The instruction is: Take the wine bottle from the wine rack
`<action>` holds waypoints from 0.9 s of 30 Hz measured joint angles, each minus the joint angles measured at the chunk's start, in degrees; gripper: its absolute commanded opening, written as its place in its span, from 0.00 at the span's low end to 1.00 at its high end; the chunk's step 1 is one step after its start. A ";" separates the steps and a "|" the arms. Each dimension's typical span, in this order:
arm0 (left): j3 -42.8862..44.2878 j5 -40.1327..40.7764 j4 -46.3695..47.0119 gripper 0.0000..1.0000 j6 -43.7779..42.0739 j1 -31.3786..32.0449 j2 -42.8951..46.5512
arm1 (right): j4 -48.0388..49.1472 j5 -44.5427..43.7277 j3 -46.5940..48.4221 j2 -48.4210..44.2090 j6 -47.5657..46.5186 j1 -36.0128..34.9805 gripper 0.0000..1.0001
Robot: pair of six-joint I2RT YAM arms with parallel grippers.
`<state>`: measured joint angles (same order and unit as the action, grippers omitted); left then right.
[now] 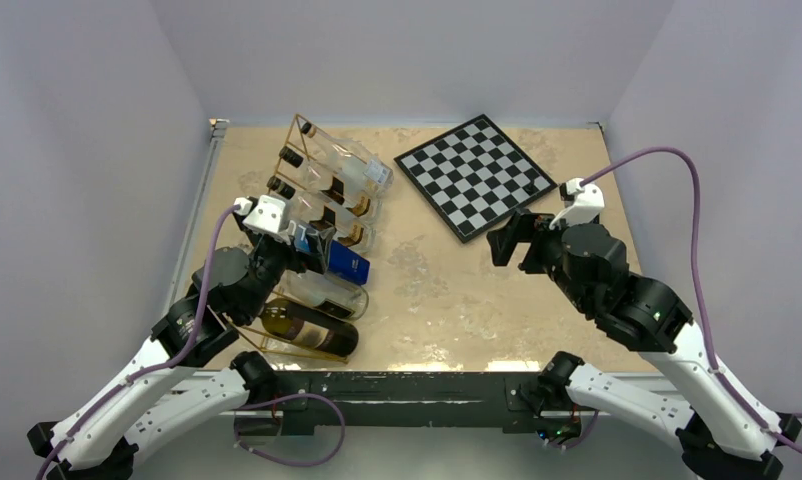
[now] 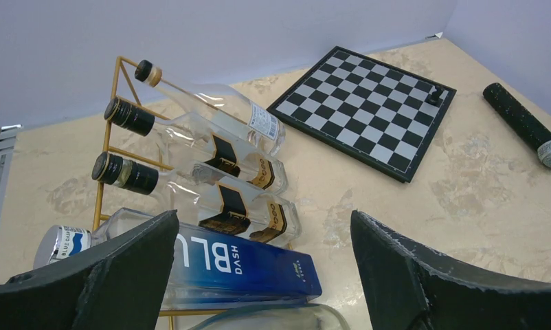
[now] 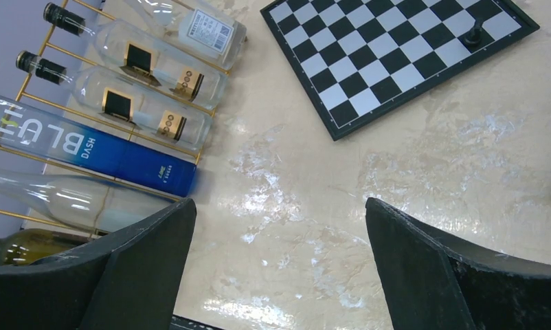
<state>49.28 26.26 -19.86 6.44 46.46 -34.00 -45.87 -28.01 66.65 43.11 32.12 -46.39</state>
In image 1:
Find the blue square Blu bottle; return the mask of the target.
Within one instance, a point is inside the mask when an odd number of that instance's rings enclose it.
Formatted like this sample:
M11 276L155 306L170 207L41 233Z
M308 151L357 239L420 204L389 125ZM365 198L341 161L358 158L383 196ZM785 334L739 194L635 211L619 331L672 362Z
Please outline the blue square Blu bottle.
M296 225L308 225L305 223L296 222ZM349 247L343 246L342 243L333 237L330 246L330 258L328 269L325 273L318 274L332 274L342 280L358 286L365 286L369 279L370 262L362 257L360 254L354 252Z

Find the clear round glass bottle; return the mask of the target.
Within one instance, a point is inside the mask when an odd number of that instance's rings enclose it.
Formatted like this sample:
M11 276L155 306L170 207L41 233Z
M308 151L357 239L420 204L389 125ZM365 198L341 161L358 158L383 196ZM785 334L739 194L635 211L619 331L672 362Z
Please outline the clear round glass bottle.
M299 303L344 321L359 319L369 305L369 295L362 286L312 271L287 271L281 289Z

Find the dark green wine bottle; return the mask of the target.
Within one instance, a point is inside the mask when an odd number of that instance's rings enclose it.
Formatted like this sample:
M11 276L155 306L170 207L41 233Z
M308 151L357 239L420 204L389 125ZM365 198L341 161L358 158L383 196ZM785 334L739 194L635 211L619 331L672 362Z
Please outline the dark green wine bottle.
M288 299L267 302L259 318L267 333L322 353L347 357L359 343L352 324Z

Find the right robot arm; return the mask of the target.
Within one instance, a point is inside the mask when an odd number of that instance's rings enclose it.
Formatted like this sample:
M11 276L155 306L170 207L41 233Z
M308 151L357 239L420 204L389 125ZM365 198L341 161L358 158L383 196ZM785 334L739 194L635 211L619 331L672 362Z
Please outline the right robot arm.
M526 244L521 271L546 275L579 313L676 389L675 396L653 393L561 351L538 378L543 409L570 402L609 413L669 445L703 479L781 475L775 450L796 440L799 418L770 410L723 362L710 361L690 309L663 282L634 273L625 245L604 226L565 226L550 214L520 211L486 238L496 266Z

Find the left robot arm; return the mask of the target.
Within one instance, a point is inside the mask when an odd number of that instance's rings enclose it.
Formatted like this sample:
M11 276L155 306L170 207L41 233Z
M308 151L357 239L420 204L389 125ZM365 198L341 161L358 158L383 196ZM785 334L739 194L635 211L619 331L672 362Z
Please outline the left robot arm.
M130 362L84 406L27 433L39 479L127 479L144 455L228 410L261 409L278 376L257 351L238 354L205 384L166 397L237 338L236 323L263 311L285 272L323 273L333 228L291 222L250 229L250 252L210 245L193 284L152 328Z

